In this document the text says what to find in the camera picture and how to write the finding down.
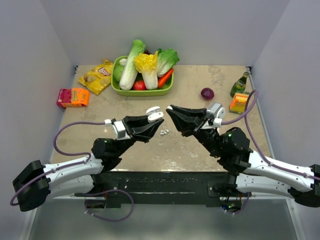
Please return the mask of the white gold-rimmed charging case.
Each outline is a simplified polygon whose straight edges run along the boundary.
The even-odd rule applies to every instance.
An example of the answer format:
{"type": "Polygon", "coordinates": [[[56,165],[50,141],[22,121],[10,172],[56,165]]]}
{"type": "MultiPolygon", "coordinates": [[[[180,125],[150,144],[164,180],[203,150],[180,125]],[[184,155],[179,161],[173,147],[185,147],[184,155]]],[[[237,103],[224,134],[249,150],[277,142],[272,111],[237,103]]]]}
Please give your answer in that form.
{"type": "Polygon", "coordinates": [[[146,110],[147,121],[153,123],[157,120],[161,120],[164,117],[164,113],[161,111],[160,106],[154,106],[146,110]]]}

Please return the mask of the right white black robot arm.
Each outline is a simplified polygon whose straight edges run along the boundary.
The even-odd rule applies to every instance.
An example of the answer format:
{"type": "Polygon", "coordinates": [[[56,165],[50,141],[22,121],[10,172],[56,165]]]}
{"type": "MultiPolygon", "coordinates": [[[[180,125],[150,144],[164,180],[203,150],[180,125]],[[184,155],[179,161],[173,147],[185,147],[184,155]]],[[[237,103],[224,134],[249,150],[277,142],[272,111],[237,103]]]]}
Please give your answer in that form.
{"type": "Polygon", "coordinates": [[[239,127],[220,134],[226,114],[220,103],[199,109],[170,105],[166,112],[182,136],[194,136],[233,175],[222,185],[227,196],[260,192],[285,196],[306,207],[320,206],[319,165],[299,166],[266,157],[250,148],[239,127]]]}

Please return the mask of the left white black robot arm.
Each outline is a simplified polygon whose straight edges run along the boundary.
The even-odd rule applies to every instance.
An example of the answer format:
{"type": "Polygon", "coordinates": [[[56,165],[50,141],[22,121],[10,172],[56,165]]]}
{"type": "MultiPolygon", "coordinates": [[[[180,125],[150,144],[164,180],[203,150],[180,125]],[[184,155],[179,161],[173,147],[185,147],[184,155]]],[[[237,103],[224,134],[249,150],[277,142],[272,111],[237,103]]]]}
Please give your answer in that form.
{"type": "Polygon", "coordinates": [[[38,208],[48,198],[74,193],[99,196],[104,184],[93,176],[114,169],[121,162],[121,155],[134,143],[148,143],[163,122],[161,111],[93,122],[94,126],[112,127],[115,138],[98,138],[91,151],[79,153],[64,152],[55,144],[56,152],[75,159],[54,164],[42,164],[40,160],[30,162],[13,180],[15,194],[9,204],[27,212],[38,208]]]}

